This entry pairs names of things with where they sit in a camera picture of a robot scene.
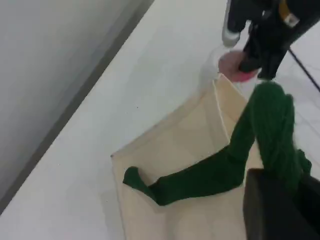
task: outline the pink object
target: pink object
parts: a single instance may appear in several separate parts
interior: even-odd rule
[[[224,74],[231,82],[246,82],[257,75],[258,70],[251,72],[239,71],[239,65],[244,59],[245,53],[234,50],[226,53],[219,59],[218,67],[220,73]]]

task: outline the black machine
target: black machine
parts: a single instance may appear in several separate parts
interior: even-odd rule
[[[222,40],[233,47],[251,21],[239,70],[272,80],[290,45],[319,20],[320,0],[228,0]]]

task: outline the gray wall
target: gray wall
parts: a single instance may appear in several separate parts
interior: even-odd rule
[[[0,1],[0,198],[138,2]]]

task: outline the green knit fabric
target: green knit fabric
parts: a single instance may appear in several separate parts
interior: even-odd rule
[[[233,130],[228,146],[206,159],[147,186],[137,167],[129,167],[123,183],[164,206],[187,198],[205,197],[242,184],[249,150],[255,139],[264,169],[295,195],[302,174],[310,174],[311,162],[293,141],[293,98],[274,82],[258,85]]]

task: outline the cloth bag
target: cloth bag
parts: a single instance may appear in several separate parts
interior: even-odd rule
[[[185,169],[229,144],[247,101],[222,74],[150,130],[112,155],[127,240],[245,240],[244,187],[226,193],[158,206],[123,184],[130,166],[143,169],[143,181]],[[262,168],[257,145],[248,168]]]

